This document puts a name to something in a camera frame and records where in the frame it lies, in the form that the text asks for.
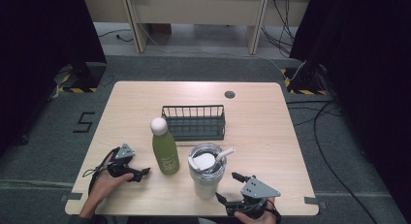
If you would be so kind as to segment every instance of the wire basket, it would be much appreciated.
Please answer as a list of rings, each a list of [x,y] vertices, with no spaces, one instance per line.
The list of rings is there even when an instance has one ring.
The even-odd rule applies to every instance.
[[[163,106],[170,133],[176,141],[224,140],[224,106]]]

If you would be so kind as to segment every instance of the stainless steel cup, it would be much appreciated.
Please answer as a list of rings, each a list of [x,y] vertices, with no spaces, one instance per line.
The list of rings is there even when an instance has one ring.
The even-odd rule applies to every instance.
[[[210,153],[216,157],[222,151],[223,149],[216,144],[199,144],[191,150],[189,156],[195,158],[204,153]],[[218,182],[221,180],[224,171],[226,170],[226,164],[226,157],[222,157],[220,162],[216,163],[214,167],[203,171],[195,170],[190,163],[188,164],[190,175],[194,180],[194,189],[197,196],[202,199],[210,199],[215,196]]]

